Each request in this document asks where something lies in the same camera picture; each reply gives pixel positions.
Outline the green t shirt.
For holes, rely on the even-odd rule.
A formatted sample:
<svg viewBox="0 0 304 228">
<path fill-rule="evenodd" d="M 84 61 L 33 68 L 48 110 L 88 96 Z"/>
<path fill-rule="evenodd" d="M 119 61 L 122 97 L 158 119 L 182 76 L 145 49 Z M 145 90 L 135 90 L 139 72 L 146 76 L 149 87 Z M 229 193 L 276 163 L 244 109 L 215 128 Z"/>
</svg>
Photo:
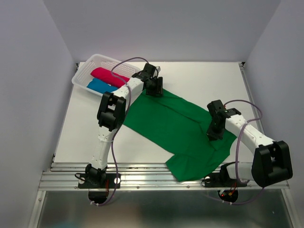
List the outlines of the green t shirt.
<svg viewBox="0 0 304 228">
<path fill-rule="evenodd" d="M 173 154 L 166 166 L 177 181 L 195 181 L 213 172 L 229 155 L 236 137 L 206 135 L 211 116 L 200 106 L 167 90 L 162 97 L 142 92 L 131 104 L 124 125 Z"/>
</svg>

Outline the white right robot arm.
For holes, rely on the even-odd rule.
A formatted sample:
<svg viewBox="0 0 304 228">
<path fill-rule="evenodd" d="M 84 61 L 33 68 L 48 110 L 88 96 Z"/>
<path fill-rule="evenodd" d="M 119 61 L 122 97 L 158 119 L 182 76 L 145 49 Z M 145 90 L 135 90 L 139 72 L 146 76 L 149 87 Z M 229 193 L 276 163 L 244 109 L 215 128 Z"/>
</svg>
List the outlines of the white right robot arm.
<svg viewBox="0 0 304 228">
<path fill-rule="evenodd" d="M 210 141 L 223 140 L 224 133 L 237 137 L 237 145 L 243 143 L 253 154 L 252 162 L 234 161 L 224 164 L 217 173 L 207 175 L 206 187 L 245 187 L 250 181 L 264 188 L 293 177 L 289 146 L 275 141 L 250 125 L 239 110 L 227 109 L 221 100 L 207 105 L 211 123 L 207 130 Z"/>
</svg>

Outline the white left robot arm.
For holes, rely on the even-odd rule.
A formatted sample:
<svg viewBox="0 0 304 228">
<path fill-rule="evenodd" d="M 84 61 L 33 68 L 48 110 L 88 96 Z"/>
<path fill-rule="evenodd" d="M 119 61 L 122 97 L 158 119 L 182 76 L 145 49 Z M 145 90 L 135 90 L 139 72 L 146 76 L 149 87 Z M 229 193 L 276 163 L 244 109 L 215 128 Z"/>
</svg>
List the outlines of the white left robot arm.
<svg viewBox="0 0 304 228">
<path fill-rule="evenodd" d="M 98 70 L 102 81 L 109 84 L 114 82 L 118 90 L 106 91 L 102 95 L 97 112 L 98 143 L 91 161 L 85 168 L 83 182 L 93 185 L 94 188 L 102 188 L 107 183 L 114 183 L 106 176 L 107 159 L 114 136 L 122 126 L 132 102 L 136 99 L 135 95 L 143 90 L 147 95 L 163 95 L 163 78 L 159 77 L 160 70 L 159 66 L 146 63 L 143 70 L 134 73 L 130 78 L 116 74 L 113 70 L 107 73 L 104 70 Z"/>
</svg>

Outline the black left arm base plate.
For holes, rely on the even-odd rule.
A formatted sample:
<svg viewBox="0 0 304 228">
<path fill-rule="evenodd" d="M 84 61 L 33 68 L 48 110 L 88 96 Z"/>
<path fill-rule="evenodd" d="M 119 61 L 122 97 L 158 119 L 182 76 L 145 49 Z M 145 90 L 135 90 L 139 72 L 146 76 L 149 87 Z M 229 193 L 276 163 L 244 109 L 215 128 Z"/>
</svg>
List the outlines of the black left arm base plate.
<svg viewBox="0 0 304 228">
<path fill-rule="evenodd" d="M 121 175 L 116 176 L 115 173 L 107 173 L 102 180 L 94 180 L 86 176 L 85 173 L 76 173 L 79 189 L 114 189 L 120 188 Z"/>
</svg>

